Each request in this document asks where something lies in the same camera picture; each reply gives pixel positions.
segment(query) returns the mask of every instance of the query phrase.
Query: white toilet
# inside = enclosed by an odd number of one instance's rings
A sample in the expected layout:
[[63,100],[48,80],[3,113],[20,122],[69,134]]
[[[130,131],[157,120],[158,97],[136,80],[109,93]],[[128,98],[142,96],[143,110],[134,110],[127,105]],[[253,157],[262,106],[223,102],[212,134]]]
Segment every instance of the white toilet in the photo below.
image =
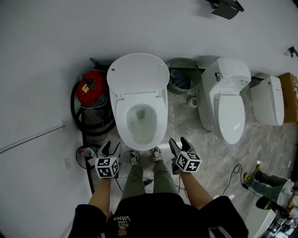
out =
[[166,64],[150,54],[128,54],[110,66],[107,82],[123,142],[139,151],[157,146],[168,123],[169,70]]
[[251,88],[251,101],[256,119],[271,126],[284,122],[284,98],[280,79],[268,77]]
[[239,94],[250,81],[244,62],[219,58],[202,74],[196,91],[203,127],[231,145],[239,141],[244,130],[245,111]]

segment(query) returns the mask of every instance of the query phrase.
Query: fiducial marker cube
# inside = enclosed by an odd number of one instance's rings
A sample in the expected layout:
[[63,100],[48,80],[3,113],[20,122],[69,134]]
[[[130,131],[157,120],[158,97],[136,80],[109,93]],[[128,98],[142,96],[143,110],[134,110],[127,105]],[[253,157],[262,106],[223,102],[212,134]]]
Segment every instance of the fiducial marker cube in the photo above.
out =
[[183,172],[196,172],[202,160],[198,153],[180,151],[176,160],[176,165]]
[[100,178],[114,178],[119,171],[117,157],[97,158],[95,169]]

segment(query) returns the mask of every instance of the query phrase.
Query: person's leg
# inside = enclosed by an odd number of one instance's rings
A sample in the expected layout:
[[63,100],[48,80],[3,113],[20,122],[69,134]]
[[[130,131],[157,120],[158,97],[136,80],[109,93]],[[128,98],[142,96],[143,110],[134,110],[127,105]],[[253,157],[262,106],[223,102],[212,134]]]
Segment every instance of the person's leg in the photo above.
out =
[[274,202],[277,202],[279,193],[281,192],[283,185],[275,187],[267,187],[264,184],[261,184],[256,181],[251,181],[250,187],[257,193],[262,194],[263,196],[271,199]]
[[166,165],[163,163],[162,154],[158,147],[151,150],[155,165],[153,167],[154,173],[154,187],[153,193],[168,192],[179,194],[175,183]]
[[287,179],[281,178],[279,176],[275,176],[275,175],[268,176],[267,174],[261,171],[256,173],[255,179],[260,183],[268,184],[271,187],[284,185],[287,181]]
[[145,194],[143,183],[143,169],[138,164],[138,155],[132,151],[129,153],[131,169],[123,189],[121,200]]

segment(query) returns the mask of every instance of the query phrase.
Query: toilet lid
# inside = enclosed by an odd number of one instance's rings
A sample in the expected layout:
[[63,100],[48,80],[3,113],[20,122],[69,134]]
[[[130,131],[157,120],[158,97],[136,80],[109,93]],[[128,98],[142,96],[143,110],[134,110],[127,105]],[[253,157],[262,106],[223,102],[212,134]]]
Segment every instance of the toilet lid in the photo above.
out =
[[219,95],[216,98],[216,121],[224,140],[233,145],[242,136],[245,111],[242,98],[238,95]]
[[132,93],[161,93],[169,82],[169,70],[156,56],[143,53],[128,54],[110,66],[107,82],[119,98]]

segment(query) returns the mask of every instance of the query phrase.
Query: white wall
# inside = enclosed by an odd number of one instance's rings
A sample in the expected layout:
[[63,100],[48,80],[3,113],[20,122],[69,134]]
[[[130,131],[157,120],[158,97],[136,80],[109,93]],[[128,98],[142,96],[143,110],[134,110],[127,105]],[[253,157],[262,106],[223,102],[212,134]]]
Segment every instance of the white wall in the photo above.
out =
[[[205,0],[0,1],[0,148],[60,124],[0,155],[0,230],[7,237],[59,237],[74,207],[88,199],[75,164],[80,134],[70,90],[89,57],[151,53],[162,59],[204,55],[244,60],[253,71],[291,72],[298,8],[291,0],[240,0],[234,19],[211,15]],[[62,161],[74,167],[63,171]]]

